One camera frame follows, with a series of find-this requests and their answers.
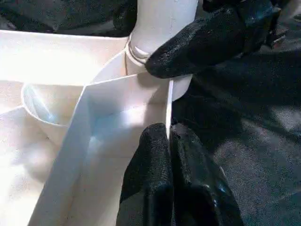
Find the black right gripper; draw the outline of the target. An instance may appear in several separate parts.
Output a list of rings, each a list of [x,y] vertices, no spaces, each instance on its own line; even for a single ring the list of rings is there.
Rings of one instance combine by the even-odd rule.
[[[146,61],[151,75],[173,78],[200,72],[242,51],[270,47],[285,37],[278,27],[300,13],[299,0],[205,0],[208,18],[198,18],[160,46]]]

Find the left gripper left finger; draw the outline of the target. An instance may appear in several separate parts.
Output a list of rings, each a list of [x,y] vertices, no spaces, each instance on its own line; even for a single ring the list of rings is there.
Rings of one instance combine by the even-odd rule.
[[[166,126],[156,123],[141,134],[123,177],[118,226],[173,226],[174,186]]]

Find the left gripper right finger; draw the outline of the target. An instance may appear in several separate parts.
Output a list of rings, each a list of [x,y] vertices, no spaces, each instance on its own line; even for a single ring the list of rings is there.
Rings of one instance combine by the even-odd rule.
[[[171,127],[170,148],[178,226],[242,226],[244,224],[225,175],[193,130]]]

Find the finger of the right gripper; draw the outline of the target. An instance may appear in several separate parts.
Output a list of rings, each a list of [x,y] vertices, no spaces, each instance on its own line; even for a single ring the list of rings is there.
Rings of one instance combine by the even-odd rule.
[[[126,37],[133,31],[137,20],[137,1],[126,0],[113,18],[114,36]]]

